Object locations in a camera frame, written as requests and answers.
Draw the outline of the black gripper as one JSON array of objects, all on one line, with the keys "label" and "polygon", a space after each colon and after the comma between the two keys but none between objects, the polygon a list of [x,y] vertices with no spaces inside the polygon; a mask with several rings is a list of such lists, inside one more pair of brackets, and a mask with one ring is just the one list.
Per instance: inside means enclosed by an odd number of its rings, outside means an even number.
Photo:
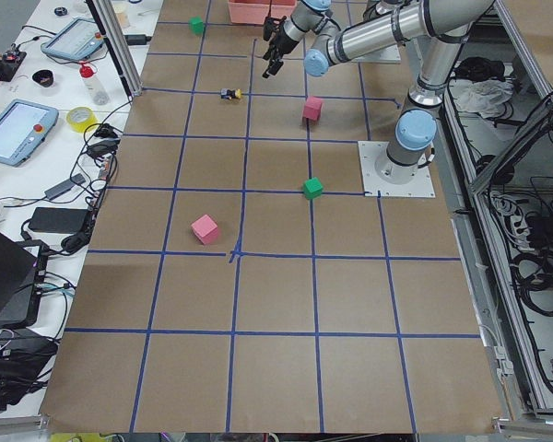
[{"label": "black gripper", "polygon": [[275,76],[284,62],[281,60],[291,53],[300,42],[300,29],[292,17],[274,18],[267,16],[263,24],[263,39],[268,42],[268,49],[263,59],[269,61],[262,73],[263,78]]}]

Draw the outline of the green cube near arm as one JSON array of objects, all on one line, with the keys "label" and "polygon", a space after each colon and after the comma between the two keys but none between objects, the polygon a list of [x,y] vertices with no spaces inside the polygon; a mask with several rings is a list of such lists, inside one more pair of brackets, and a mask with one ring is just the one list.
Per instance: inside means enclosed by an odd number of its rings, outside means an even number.
[{"label": "green cube near arm", "polygon": [[307,200],[313,200],[323,194],[324,186],[317,177],[311,177],[303,182],[302,191]]}]

